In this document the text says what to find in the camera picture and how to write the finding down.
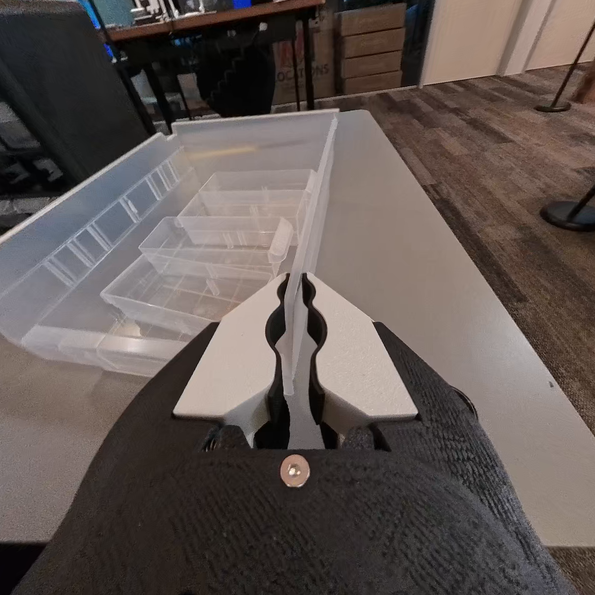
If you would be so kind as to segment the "white door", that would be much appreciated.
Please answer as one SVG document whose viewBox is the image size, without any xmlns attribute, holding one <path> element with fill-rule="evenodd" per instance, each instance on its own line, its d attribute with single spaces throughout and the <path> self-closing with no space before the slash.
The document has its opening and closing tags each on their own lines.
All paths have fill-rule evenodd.
<svg viewBox="0 0 595 595">
<path fill-rule="evenodd" d="M 435 1 L 420 86 L 494 75 L 519 1 Z"/>
<path fill-rule="evenodd" d="M 594 22 L 594 1 L 554 1 L 530 52 L 526 71 L 571 64 Z"/>
</svg>

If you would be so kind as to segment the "cardboard box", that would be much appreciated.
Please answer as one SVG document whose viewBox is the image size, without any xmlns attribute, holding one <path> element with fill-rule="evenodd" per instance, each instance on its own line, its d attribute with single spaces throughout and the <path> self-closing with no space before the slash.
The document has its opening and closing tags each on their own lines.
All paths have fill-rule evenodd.
<svg viewBox="0 0 595 595">
<path fill-rule="evenodd" d="M 311 57 L 314 99 L 323 99 L 335 94 L 334 39 L 333 31 L 322 30 L 309 23 L 309 48 Z M 303 42 L 303 27 L 296 24 L 295 53 L 291 41 L 274 43 L 272 46 L 275 63 L 274 105 L 295 103 L 295 82 L 293 56 L 296 56 L 297 82 L 301 101 L 306 100 L 306 60 Z"/>
</svg>

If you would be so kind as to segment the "black flat panel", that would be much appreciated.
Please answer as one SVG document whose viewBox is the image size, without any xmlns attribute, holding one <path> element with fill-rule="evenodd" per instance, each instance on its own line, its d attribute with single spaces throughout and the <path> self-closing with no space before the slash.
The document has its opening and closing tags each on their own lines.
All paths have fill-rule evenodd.
<svg viewBox="0 0 595 595">
<path fill-rule="evenodd" d="M 76 1 L 1 1 L 1 100 L 74 185 L 152 136 Z"/>
</svg>

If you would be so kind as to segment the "whiteboard sign stand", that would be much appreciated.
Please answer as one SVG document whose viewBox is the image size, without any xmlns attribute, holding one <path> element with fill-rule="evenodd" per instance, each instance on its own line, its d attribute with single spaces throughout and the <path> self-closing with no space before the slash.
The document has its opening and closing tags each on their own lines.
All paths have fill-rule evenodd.
<svg viewBox="0 0 595 595">
<path fill-rule="evenodd" d="M 536 111 L 541 112 L 541 113 L 546 113 L 546 114 L 554 114 L 554 113 L 561 113 L 561 112 L 566 112 L 566 111 L 570 110 L 571 103 L 569 101 L 562 102 L 561 97 L 568 85 L 568 82 L 569 82 L 571 76 L 574 74 L 574 72 L 579 64 L 579 61 L 580 61 L 582 55 L 584 54 L 584 50 L 586 49 L 588 43 L 590 42 L 591 37 L 593 36 L 593 33 L 594 33 L 594 23 L 592 23 L 590 29 L 588 30 L 588 33 L 587 33 L 584 41 L 582 42 L 580 49 L 577 52 L 576 57 L 574 58 L 573 62 L 570 64 L 568 71 L 566 72 L 565 77 L 562 79 L 562 82 L 561 82 L 560 86 L 558 87 L 553 99 L 548 104 L 536 105 L 534 108 Z"/>
</svg>

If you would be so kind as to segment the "large clear plastic bin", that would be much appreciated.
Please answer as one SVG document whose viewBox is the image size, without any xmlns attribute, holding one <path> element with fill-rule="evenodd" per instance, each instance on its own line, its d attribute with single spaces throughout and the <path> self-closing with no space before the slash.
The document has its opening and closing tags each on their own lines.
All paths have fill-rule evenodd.
<svg viewBox="0 0 595 595">
<path fill-rule="evenodd" d="M 141 143 L 1 238 L 1 336 L 41 358 L 153 376 L 197 334 L 131 319 L 101 291 L 214 173 L 310 169 L 317 177 L 298 243 L 273 276 L 289 275 L 280 349 L 289 389 L 305 325 L 299 276 L 316 266 L 337 128 L 335 109 L 203 118 Z"/>
</svg>

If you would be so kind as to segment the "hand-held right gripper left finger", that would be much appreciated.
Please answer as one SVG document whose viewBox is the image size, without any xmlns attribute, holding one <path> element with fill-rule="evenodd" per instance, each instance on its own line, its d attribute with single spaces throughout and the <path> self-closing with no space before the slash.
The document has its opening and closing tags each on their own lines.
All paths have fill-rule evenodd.
<svg viewBox="0 0 595 595">
<path fill-rule="evenodd" d="M 290 413 L 281 354 L 289 275 L 279 275 L 225 315 L 173 409 L 181 419 L 239 427 L 255 447 L 288 447 Z"/>
</svg>

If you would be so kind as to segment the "stack of cardboard boxes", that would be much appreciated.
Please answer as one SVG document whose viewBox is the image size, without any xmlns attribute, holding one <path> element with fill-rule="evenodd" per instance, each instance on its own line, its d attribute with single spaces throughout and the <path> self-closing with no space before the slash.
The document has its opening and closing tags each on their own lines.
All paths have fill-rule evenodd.
<svg viewBox="0 0 595 595">
<path fill-rule="evenodd" d="M 404 2 L 337 12 L 334 17 L 336 89 L 359 95 L 402 85 L 406 37 Z"/>
</svg>

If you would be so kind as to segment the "wooden edged desk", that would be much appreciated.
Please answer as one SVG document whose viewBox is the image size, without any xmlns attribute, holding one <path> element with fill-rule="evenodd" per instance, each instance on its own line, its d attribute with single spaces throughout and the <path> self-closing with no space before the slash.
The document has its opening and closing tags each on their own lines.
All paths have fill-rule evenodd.
<svg viewBox="0 0 595 595">
<path fill-rule="evenodd" d="M 267 24 L 271 32 L 269 43 L 294 43 L 296 23 L 302 24 L 305 101 L 306 108 L 313 110 L 315 98 L 309 22 L 315 19 L 319 8 L 324 5 L 325 1 L 267 2 L 230 11 L 189 13 L 150 24 L 109 29 L 99 18 L 100 27 L 96 33 L 101 42 L 108 45 L 119 67 L 140 68 L 145 73 L 168 133 L 171 134 L 175 118 L 153 63 L 182 55 L 184 49 L 176 49 L 172 45 L 175 40 L 206 35 L 219 41 L 230 37 L 231 31 L 238 26 L 256 30 L 260 24 Z"/>
</svg>

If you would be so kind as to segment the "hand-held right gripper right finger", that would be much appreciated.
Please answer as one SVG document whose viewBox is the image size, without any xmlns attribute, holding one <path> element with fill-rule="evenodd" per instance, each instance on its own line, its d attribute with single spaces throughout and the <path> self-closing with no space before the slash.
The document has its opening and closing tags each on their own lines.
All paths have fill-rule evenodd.
<svg viewBox="0 0 595 595">
<path fill-rule="evenodd" d="M 412 396 L 375 322 L 310 272 L 302 275 L 309 365 L 309 407 L 321 435 L 355 427 L 411 421 Z"/>
</svg>

